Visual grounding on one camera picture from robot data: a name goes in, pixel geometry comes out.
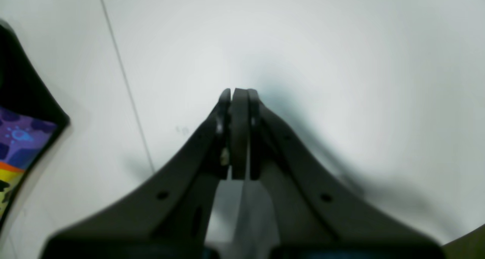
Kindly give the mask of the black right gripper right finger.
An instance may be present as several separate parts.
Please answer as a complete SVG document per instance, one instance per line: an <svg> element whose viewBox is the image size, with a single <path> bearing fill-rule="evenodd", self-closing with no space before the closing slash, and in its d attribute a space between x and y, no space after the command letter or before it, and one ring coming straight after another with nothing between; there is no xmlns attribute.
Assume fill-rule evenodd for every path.
<svg viewBox="0 0 485 259"><path fill-rule="evenodd" d="M270 259L443 259L429 237L358 198L253 89L232 95L232 176L267 190L279 245Z"/></svg>

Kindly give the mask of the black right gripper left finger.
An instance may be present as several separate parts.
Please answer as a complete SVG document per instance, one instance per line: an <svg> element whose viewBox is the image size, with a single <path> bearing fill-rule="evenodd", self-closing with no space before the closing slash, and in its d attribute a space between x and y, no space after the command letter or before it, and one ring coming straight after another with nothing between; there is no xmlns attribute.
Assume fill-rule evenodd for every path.
<svg viewBox="0 0 485 259"><path fill-rule="evenodd" d="M113 205L49 239L42 259L218 259L205 235L228 165L230 89L160 171Z"/></svg>

